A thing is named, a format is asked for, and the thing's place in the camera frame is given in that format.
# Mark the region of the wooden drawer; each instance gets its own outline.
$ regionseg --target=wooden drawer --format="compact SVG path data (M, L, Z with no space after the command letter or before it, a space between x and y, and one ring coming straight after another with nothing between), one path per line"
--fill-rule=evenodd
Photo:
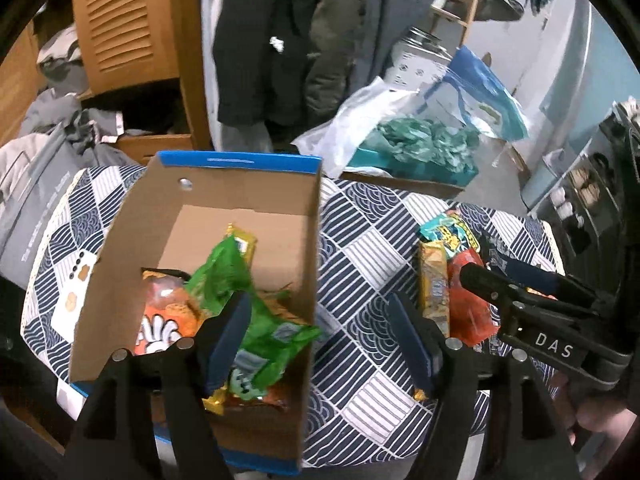
M120 137L116 147L136 162L147 165L151 157L162 150L192 150L189 134L149 135Z

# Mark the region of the blue and white tablecloth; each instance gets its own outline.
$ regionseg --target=blue and white tablecloth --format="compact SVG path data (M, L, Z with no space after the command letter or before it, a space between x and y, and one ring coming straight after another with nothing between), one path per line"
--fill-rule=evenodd
M70 345L50 318L77 250L97 253L140 167L90 168L77 174L40 246L22 313L22 336L34 354L68 380ZM450 207L443 200L347 180L323 179L320 268L305 466L386 462L415 454L434 410L415 402L412 381L384 316L394 289L417 298L418 228ZM512 255L562 269L543 222L469 204L460 214L476 232L499 237ZM507 353L492 339L483 351ZM552 369L535 363L544 380ZM488 396L478 392L473 433L482 433Z

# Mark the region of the green snack bag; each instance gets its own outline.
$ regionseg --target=green snack bag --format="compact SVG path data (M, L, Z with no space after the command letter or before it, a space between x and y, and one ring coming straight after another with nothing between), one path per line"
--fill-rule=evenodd
M265 294L264 298L256 292L233 237L225 238L214 247L206 263L185 284L185 289L202 309L214 316L222 312L236 290L245 290L251 296L251 322L236 354L234 368L250 383L249 391L254 396L256 391L276 383L289 362L320 335L318 327L307 324L281 306L279 301L290 296L288 290Z

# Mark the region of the louvered door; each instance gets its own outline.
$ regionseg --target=louvered door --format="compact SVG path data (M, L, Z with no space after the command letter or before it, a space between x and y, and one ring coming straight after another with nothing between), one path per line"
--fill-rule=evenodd
M170 0L73 0L93 94L178 77Z

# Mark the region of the table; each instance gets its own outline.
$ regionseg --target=table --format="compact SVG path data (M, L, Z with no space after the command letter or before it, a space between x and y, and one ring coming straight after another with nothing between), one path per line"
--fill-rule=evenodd
M78 249L100 250L139 166L82 170L43 236L22 313L31 351L68 380L70 344L50 317ZM385 296L399 288L417 298L418 228L451 206L475 232L499 237L512 256L562 272L547 224L469 204L347 180L323 179L315 342L303 465L388 462L415 454L434 403L415 402L412 381L384 316ZM481 351L506 354L497 339ZM553 370L534 362L543 379ZM482 433L488 394L478 392L472 434Z

